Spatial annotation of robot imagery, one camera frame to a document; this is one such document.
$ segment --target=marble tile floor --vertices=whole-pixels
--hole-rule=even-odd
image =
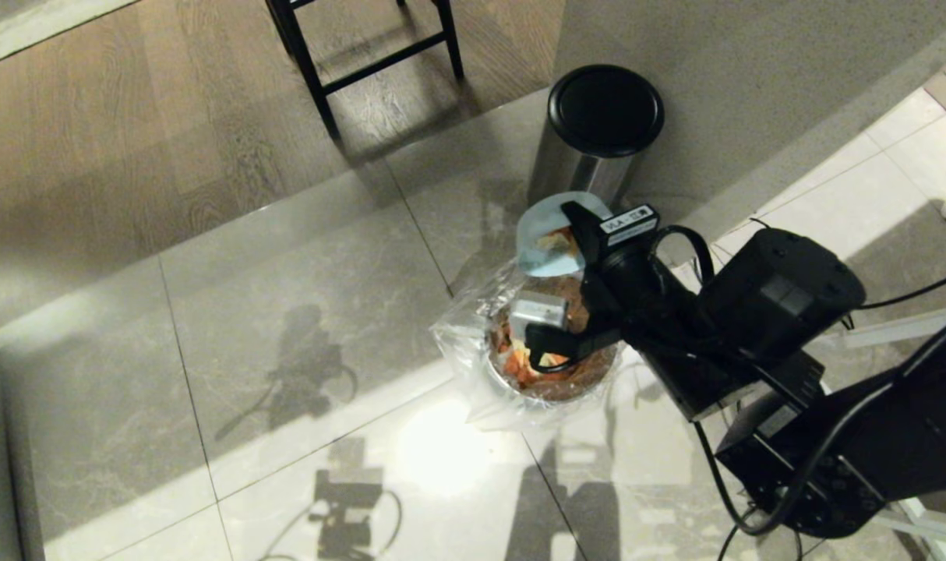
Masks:
[[[915,93],[758,216],[830,246],[872,298],[943,277],[932,201],[946,163],[923,149],[946,152],[946,115],[932,102]],[[510,258],[544,103],[534,93],[3,327],[28,559],[715,559],[729,519],[694,431],[636,355],[602,408],[558,431],[479,432],[427,333]],[[755,228],[720,238],[719,259]],[[857,320],[944,305],[946,290]],[[905,351],[814,349],[832,386]],[[709,435],[722,429],[716,415]],[[876,525],[804,542],[809,559],[921,558]],[[738,536],[727,558],[793,559],[793,539]]]

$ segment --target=wooden floor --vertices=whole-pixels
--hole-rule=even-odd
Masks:
[[[0,61],[0,326],[552,78],[563,0],[455,0],[444,45],[336,93],[324,132],[262,1],[142,0]],[[438,30],[433,4],[298,10],[321,78]]]

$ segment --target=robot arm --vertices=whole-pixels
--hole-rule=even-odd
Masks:
[[[532,365],[555,352],[569,358],[550,367],[561,369],[618,340],[636,348],[695,423],[722,500],[744,531],[784,523],[843,537],[887,501],[946,489],[946,327],[896,369],[823,395],[823,366],[802,347],[865,299],[832,252],[768,228],[715,274],[704,239],[682,227],[658,230],[649,206],[605,221],[577,203],[562,210],[584,255],[591,322],[576,334],[529,324]],[[657,258],[659,242],[674,234],[698,256],[698,294]],[[759,381],[770,392],[740,412],[712,457],[698,422]],[[716,458],[768,521],[740,520]]]

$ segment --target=black chair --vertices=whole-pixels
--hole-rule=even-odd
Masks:
[[[408,57],[416,55],[421,51],[433,47],[438,43],[445,43],[449,49],[449,59],[452,61],[452,72],[456,79],[463,79],[463,61],[459,57],[459,41],[456,39],[456,26],[452,21],[452,5],[449,0],[431,0],[438,9],[438,18],[442,22],[442,31],[413,43],[383,59],[380,59],[362,70],[358,70],[335,79],[330,84],[321,84],[317,75],[317,68],[313,66],[313,59],[310,58],[310,50],[306,47],[306,41],[303,39],[303,32],[299,29],[299,22],[296,21],[294,11],[296,8],[313,3],[314,0],[266,0],[269,6],[269,12],[273,16],[273,22],[276,23],[276,29],[280,33],[280,39],[283,39],[283,45],[289,56],[294,58],[296,66],[303,74],[306,86],[310,89],[310,96],[313,97],[313,103],[317,106],[321,120],[324,121],[324,127],[327,127],[331,138],[338,139],[341,134],[338,132],[338,125],[334,121],[334,114],[331,113],[331,106],[327,103],[327,96],[337,92],[345,86],[355,84],[360,79],[376,74],[380,70],[392,66]],[[397,0],[398,6],[404,5],[404,0]]]

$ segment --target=black lid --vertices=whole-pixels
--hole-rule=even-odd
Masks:
[[[564,142],[583,153],[632,156],[657,139],[663,102],[650,82],[633,71],[585,66],[552,86],[549,120]]]

